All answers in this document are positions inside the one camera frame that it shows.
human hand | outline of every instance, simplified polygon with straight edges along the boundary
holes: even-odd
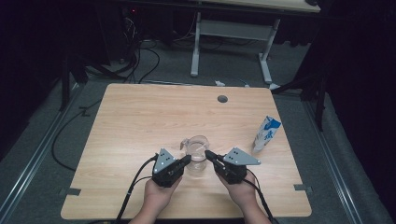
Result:
[[[246,182],[240,184],[228,184],[227,181],[217,174],[221,183],[225,186],[230,194],[231,199],[238,205],[241,209],[248,205],[257,204],[256,200],[256,190]],[[247,172],[245,179],[251,183],[255,183],[254,175],[251,172]]]
[[[256,200],[256,190],[253,186],[249,185],[245,181],[240,184],[229,185],[227,181],[218,175],[221,183],[227,188],[231,199],[241,209],[245,223],[247,224],[271,224],[268,217],[260,209]],[[255,183],[254,175],[251,172],[247,172],[245,179],[251,183]]]
[[[158,186],[152,179],[146,182],[145,197],[142,208],[129,224],[152,224],[157,216],[169,204],[181,177],[171,188]]]
[[[180,177],[170,188],[158,186],[152,179],[146,182],[143,208],[148,208],[158,216],[169,204],[172,195],[181,181]]]

wood grain surface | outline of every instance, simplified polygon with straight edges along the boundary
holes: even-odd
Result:
[[[219,95],[228,102],[220,103]],[[217,154],[239,147],[262,161],[247,168],[259,178],[275,217],[307,217],[311,208],[306,193],[294,189],[302,180],[283,126],[264,150],[251,152],[265,116],[280,120],[272,93],[264,88],[110,84],[70,187],[81,192],[66,196],[62,217],[115,218],[141,165],[162,147],[182,158],[180,142],[195,135],[206,136]],[[153,165],[140,177],[150,176]],[[145,182],[135,186],[123,218],[139,211]],[[201,173],[185,169],[160,218],[241,216],[207,161]]]

finger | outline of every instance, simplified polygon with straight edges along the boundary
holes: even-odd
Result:
[[[218,176],[218,178],[219,178],[219,180],[221,181],[221,183],[222,183],[225,187],[227,187],[227,185],[228,185],[227,181],[226,181],[221,175],[219,175],[218,173],[216,173],[216,175]]]

table hole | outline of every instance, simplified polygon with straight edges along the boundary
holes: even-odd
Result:
[[[227,96],[225,96],[225,95],[220,95],[220,96],[218,96],[218,101],[219,101],[220,103],[227,103],[228,98],[227,98]]]

clear glass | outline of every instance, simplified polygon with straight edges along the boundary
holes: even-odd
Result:
[[[186,155],[191,155],[191,162],[187,168],[192,171],[203,171],[206,168],[205,151],[209,149],[209,142],[203,135],[196,135],[181,142],[181,148],[186,149]]]

